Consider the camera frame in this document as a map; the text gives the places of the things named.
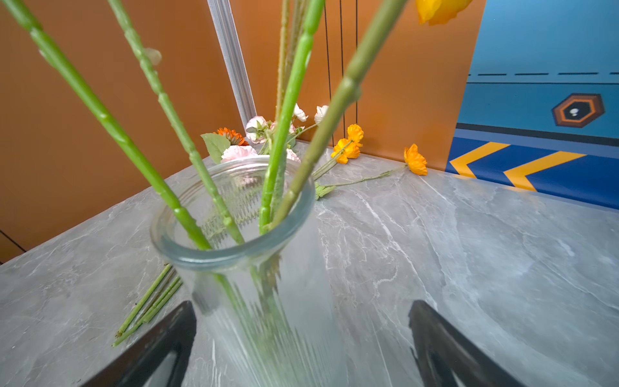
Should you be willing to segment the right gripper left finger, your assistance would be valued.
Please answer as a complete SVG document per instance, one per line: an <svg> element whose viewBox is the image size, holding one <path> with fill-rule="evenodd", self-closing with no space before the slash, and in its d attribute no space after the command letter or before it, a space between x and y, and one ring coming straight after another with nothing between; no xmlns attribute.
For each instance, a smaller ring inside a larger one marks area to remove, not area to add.
<svg viewBox="0 0 619 387"><path fill-rule="evenodd" d="M197 318L184 301L85 386L180 386L190 362Z"/></svg>

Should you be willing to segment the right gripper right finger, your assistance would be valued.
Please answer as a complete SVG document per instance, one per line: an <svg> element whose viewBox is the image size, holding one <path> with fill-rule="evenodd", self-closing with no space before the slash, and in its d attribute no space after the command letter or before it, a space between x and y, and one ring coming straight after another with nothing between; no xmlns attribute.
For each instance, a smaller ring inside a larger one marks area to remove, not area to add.
<svg viewBox="0 0 619 387"><path fill-rule="evenodd" d="M522 385L425 301L413 302L409 328L423 385Z"/></svg>

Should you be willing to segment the pink carnation flower stem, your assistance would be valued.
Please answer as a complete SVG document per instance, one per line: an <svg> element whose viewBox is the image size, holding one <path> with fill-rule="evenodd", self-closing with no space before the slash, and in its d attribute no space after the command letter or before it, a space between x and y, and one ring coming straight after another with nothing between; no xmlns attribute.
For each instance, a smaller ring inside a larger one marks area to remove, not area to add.
<svg viewBox="0 0 619 387"><path fill-rule="evenodd" d="M222 154L222 163L228 161L236 161L241 159L247 159L251 156L259 156L256 150L247 145L232 145L223 151ZM294 161L301 163L301 159L291 148L286 149L286 158L288 161ZM245 218L240 216L233 216L235 223L237 226L242 226L243 222L250 220L248 216ZM130 337L137 329L140 328L144 323L150 322L152 318L160 311L160 309L169 301L177 290L180 288L181 283L179 279L174 279L177 277L176 272L172 269L172 266L169 264L164 265L164 269L161 274L157 277L157 279L152 283L150 288L148 288L147 292L140 299L138 303L135 304L135 307L132 309L132 312L123 322L122 326L116 333L116 341L112 344L112 347L117 347L124 340ZM133 323L134 319L137 321L129 328L130 323Z"/></svg>

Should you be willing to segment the clear ribbed glass vase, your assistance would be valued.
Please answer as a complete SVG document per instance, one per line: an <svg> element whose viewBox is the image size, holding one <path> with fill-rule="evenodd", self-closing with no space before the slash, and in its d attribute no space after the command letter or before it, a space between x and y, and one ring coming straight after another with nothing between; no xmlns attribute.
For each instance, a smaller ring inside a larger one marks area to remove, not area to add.
<svg viewBox="0 0 619 387"><path fill-rule="evenodd" d="M314 214L314 183L288 217L260 232L267 156L210 168L240 229L229 234L199 178L180 196L210 244L203 251L167 206L152 220L156 250L187 287L198 326L242 386L344 386L347 358Z"/></svg>

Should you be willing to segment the orange poppy stem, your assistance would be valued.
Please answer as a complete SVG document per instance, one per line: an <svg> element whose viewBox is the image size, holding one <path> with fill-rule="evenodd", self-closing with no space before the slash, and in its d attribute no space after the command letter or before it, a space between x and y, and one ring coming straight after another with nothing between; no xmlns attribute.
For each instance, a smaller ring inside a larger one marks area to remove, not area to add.
<svg viewBox="0 0 619 387"><path fill-rule="evenodd" d="M320 177L330 172L337 164L347 164L348 161L357 159L360 156L362 148L362 140L364 139L364 131L358 124L352 124L347 128L346 137L342 138L335 145L330 160L320 166L312 173L312 179L315 185L315 199L319 200L333 192L336 188L355 185L361 182L368 182L383 177L389 177L404 169L408 169L411 173L418 176L426 176L428 174L427 159L422 156L416 144L410 145L404 150L404 164L396 169L385 171L372 177L361 178L354 182L343 182L335 184L321 185L318 183Z"/></svg>

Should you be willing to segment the white rose stem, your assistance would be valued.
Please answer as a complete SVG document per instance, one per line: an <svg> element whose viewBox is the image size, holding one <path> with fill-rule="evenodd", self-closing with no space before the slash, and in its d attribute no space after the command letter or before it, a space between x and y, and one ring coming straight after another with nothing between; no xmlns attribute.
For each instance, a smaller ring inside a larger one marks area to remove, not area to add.
<svg viewBox="0 0 619 387"><path fill-rule="evenodd" d="M356 53L351 58L343 78L330 102L327 114L320 122L306 155L290 183L290 189L280 202L282 208L275 211L277 224L281 223L290 213L298 200L301 189L309 181L314 166L327 148L328 142L343 118L346 109L360 97L360 85L367 72L382 49L390 32L406 7L406 1L384 1L374 15L370 26Z"/></svg>

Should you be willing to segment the cream rose stem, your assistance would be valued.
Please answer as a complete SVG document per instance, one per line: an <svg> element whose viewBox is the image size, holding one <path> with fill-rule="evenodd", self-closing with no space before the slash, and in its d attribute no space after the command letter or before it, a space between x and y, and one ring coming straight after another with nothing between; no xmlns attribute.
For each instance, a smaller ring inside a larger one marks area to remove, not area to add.
<svg viewBox="0 0 619 387"><path fill-rule="evenodd" d="M193 243L201 250L210 249L211 245L202 233L201 228L198 227L196 220L182 206L180 199L164 181L164 178L127 135L127 132L93 92L82 75L77 72L53 39L44 31L40 21L31 13L25 3L22 1L4 1L3 5L16 23L30 35L42 57L61 74L61 77L69 84L74 93L83 101L111 138L151 184L152 188L156 190L156 193L160 195L168 208L172 210Z"/></svg>

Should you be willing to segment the pink rose branch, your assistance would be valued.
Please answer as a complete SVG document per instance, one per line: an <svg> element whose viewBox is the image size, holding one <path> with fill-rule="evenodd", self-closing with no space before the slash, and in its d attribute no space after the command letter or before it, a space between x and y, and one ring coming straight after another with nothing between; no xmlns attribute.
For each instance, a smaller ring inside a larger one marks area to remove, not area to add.
<svg viewBox="0 0 619 387"><path fill-rule="evenodd" d="M165 93L164 87L161 84L161 80L159 79L159 76L153 67L151 58L148 56L147 50L143 46L137 30L134 29L129 14L125 10L121 1L110 0L109 5L114 12L119 26L122 28L125 38L131 46L136 59L139 61L140 67L143 70L145 77L148 79L149 85L151 86L153 92L156 94L159 104L161 105L174 132L176 133L177 138L180 140L183 148L185 149L188 157L190 158L190 161L198 172L198 176L201 178L201 182L206 188L207 193L209 194L209 196L211 196L214 206L220 217L222 218L224 226L237 244L243 244L244 238L241 234L241 231L237 226L235 220L233 219L230 211L228 210L227 205L225 204L223 197L219 193L217 186L211 178L211 175L209 174L206 166L204 165L203 159L201 158L200 153L196 149L193 140L191 140L190 135L185 130L185 126L181 121L179 115L177 114L176 110L174 109L169 95Z"/></svg>

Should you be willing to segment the large orange rose stem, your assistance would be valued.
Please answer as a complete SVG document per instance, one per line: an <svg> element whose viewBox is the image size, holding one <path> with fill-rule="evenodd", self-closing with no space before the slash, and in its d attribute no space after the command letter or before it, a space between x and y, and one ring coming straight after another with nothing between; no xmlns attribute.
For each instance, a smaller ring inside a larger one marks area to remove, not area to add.
<svg viewBox="0 0 619 387"><path fill-rule="evenodd" d="M294 108L298 102L301 86L310 61L314 45L314 35L318 30L322 18L324 1L311 1L305 8L305 19L298 25L299 37L296 39L293 64L283 102L280 104L280 114L277 119L275 140L269 158L269 167L265 174L262 202L260 208L260 232L270 231L277 224L275 211L282 208L275 205L274 200L281 198L276 193L277 187L284 184L285 166L287 162L286 148L290 124L293 119Z"/></svg>

